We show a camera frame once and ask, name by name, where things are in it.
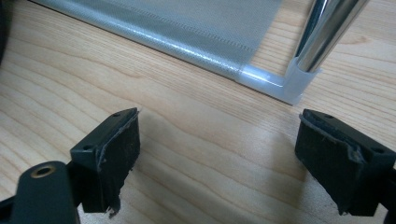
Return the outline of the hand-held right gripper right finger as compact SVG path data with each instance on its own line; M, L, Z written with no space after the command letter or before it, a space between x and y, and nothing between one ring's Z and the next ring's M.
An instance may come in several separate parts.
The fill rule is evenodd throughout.
M306 109L295 154L341 215L371 217L383 205L396 217L396 152L340 119Z

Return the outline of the grey fabric shelf rack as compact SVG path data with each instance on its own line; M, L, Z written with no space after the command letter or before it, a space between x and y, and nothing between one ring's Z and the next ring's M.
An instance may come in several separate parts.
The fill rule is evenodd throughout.
M314 0L283 76L251 63L282 0L32 0L290 105L369 0Z

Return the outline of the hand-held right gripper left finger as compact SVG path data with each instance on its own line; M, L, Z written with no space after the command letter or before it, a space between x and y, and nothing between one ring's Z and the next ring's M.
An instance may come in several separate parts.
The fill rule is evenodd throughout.
M74 202L86 213L120 211L120 190L140 154L138 109L110 115L71 150Z

